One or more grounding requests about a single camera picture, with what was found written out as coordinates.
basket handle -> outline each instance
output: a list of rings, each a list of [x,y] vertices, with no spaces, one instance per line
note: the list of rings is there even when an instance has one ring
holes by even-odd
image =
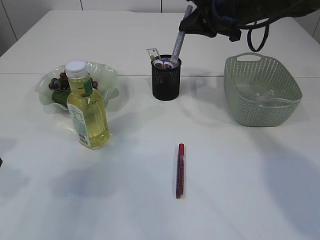
[[[265,56],[261,55],[261,54],[258,54],[258,53],[255,53],[255,52],[245,52],[245,53],[242,53],[242,54],[239,54],[237,56],[235,56],[235,59],[238,61],[238,62],[243,62],[241,60],[238,60],[238,58],[240,57],[244,57],[244,56],[256,56],[256,57],[259,57],[260,59],[259,60],[252,60],[250,62],[258,62],[258,61],[261,61],[262,58],[264,58]]]
[[[287,100],[287,99],[283,99],[283,98],[272,98],[272,99],[268,99],[268,100],[258,101],[256,105],[257,105],[257,108],[278,109],[278,108],[285,108],[294,102],[295,101],[291,101],[291,100]],[[286,105],[283,105],[283,106],[264,105],[264,104],[268,104],[268,103],[286,103]]]

yellow liquid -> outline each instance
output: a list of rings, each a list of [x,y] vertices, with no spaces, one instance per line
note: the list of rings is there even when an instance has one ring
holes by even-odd
[[[90,141],[89,145],[84,144],[82,141],[80,143],[87,148],[97,149],[110,137],[103,98],[96,89],[89,89],[89,93],[93,90],[92,93],[86,94],[88,88],[85,90],[84,85],[88,86],[90,76],[82,79],[69,78],[68,81],[71,87],[71,94],[67,99],[67,103],[82,111]]]

oil bottle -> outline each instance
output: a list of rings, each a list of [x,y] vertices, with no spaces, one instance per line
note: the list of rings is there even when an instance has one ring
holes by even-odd
[[[103,98],[92,86],[85,61],[67,63],[65,73],[71,89],[67,106],[77,138],[87,148],[97,149],[110,137]]]

red marker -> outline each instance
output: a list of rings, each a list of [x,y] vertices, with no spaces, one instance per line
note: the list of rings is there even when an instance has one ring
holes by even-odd
[[[182,198],[185,187],[185,145],[179,144],[177,171],[176,171],[176,199]]]

white bottle cap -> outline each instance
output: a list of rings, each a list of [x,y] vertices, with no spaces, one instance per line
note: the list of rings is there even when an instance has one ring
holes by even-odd
[[[88,72],[88,64],[82,60],[70,61],[65,65],[65,74],[71,79],[83,79]]]

